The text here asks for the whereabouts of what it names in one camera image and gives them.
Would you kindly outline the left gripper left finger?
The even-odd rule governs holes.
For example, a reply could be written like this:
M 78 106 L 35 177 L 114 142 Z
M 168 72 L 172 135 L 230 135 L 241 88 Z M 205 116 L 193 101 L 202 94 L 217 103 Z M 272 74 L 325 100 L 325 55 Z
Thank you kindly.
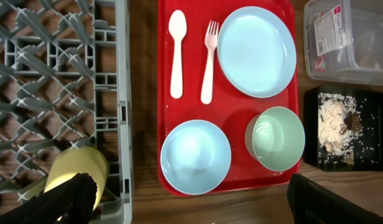
M 70 180 L 0 216 L 0 224 L 90 222 L 97 184 L 87 173 Z

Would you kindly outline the yellow plastic cup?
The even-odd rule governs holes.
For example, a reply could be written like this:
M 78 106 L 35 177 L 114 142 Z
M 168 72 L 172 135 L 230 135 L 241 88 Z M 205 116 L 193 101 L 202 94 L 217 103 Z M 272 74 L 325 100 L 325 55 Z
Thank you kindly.
M 87 173 L 97 184 L 97 192 L 93 210 L 101 200 L 109 174 L 109 165 L 104 155 L 94 147 L 68 148 L 54 160 L 44 193 L 70 180 L 77 173 Z

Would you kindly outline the leftover rice food waste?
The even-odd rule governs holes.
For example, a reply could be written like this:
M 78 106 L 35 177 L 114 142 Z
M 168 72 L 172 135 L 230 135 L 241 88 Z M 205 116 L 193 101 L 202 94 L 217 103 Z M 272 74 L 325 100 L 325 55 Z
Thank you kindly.
M 379 114 L 366 97 L 318 95 L 318 163 L 379 162 Z

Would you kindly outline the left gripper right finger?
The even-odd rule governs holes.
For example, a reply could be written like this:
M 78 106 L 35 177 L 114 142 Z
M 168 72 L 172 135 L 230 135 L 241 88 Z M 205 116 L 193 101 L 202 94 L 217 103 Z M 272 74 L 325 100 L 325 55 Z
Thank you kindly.
M 295 224 L 383 224 L 383 217 L 340 197 L 301 174 L 293 174 L 287 199 Z

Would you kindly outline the green bowl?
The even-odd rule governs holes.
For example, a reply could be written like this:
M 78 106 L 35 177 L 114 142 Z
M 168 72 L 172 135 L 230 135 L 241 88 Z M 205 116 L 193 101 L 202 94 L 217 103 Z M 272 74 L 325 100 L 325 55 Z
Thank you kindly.
M 300 118 L 290 109 L 276 106 L 248 122 L 244 134 L 248 153 L 266 169 L 283 172 L 302 157 L 305 131 Z

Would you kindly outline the pink plastic fork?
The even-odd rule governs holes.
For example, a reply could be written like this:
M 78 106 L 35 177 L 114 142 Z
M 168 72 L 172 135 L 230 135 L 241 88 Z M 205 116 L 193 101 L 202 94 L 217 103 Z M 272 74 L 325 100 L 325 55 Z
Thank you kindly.
M 205 45 L 207 48 L 206 67 L 201 88 L 201 102 L 205 105 L 211 103 L 213 98 L 213 68 L 215 50 L 218 44 L 219 22 L 210 21 L 205 35 Z

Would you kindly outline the small light blue saucer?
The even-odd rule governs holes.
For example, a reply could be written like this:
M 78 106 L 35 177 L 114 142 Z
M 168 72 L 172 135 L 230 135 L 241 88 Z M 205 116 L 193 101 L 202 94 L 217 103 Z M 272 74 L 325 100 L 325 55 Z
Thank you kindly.
M 231 166 L 231 146 L 215 124 L 193 119 L 176 126 L 165 138 L 160 168 L 167 183 L 185 195 L 217 188 Z

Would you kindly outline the white plastic spoon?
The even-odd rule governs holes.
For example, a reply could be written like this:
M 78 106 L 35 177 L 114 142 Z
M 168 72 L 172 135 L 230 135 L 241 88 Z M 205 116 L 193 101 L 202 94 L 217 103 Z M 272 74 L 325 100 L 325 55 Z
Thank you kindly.
M 187 22 L 181 10 L 175 10 L 170 16 L 168 30 L 174 40 L 170 94 L 179 99 L 183 95 L 182 40 L 187 33 Z

